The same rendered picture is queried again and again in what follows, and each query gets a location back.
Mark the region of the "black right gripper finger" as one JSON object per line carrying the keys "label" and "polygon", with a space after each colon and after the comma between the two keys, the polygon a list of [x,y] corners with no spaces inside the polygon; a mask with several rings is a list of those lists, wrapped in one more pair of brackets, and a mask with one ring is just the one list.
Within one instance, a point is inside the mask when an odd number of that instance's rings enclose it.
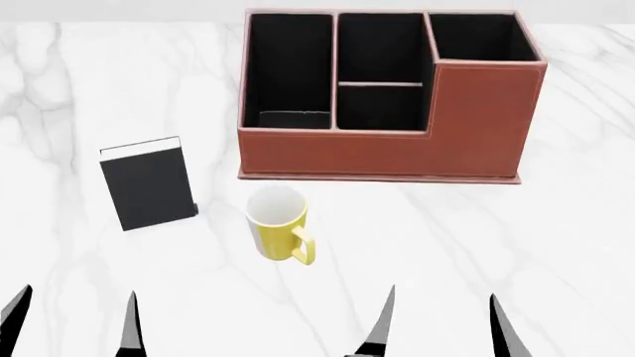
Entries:
{"label": "black right gripper finger", "polygon": [[382,311],[369,332],[365,341],[357,348],[357,350],[343,357],[385,357],[388,335],[390,331],[394,304],[395,304],[396,287],[391,288]]}
{"label": "black right gripper finger", "polygon": [[495,357],[533,357],[513,328],[495,294],[489,298],[490,329]]}

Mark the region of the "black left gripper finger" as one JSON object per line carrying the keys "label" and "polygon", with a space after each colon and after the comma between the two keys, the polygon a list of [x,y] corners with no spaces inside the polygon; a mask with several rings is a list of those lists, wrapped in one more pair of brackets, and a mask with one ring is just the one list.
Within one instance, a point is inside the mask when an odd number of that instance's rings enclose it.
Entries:
{"label": "black left gripper finger", "polygon": [[29,311],[33,294],[31,285],[25,285],[1,311],[0,357],[11,357]]}
{"label": "black left gripper finger", "polygon": [[115,357],[147,357],[135,292],[129,296],[120,347]]}

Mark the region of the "yellow and white mug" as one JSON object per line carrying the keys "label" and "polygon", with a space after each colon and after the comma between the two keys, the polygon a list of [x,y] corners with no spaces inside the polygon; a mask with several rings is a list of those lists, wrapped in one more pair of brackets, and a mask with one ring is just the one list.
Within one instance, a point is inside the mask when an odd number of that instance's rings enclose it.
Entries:
{"label": "yellow and white mug", "polygon": [[295,189],[270,184],[247,201],[245,215],[258,252],[273,261],[296,258],[312,264],[316,242],[306,230],[308,202]]}

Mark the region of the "brown leather desk caddy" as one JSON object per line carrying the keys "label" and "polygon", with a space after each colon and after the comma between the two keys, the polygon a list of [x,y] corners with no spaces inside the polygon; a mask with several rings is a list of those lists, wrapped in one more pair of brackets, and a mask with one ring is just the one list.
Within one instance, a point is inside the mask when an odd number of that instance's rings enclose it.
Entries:
{"label": "brown leather desk caddy", "polygon": [[239,177],[517,183],[548,62],[516,11],[245,17]]}

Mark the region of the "black book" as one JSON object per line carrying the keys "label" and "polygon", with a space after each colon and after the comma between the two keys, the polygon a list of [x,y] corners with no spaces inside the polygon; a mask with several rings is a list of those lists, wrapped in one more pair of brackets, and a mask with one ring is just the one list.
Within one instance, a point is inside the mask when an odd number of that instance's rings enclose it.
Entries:
{"label": "black book", "polygon": [[99,154],[124,231],[198,215],[178,136],[104,148]]}

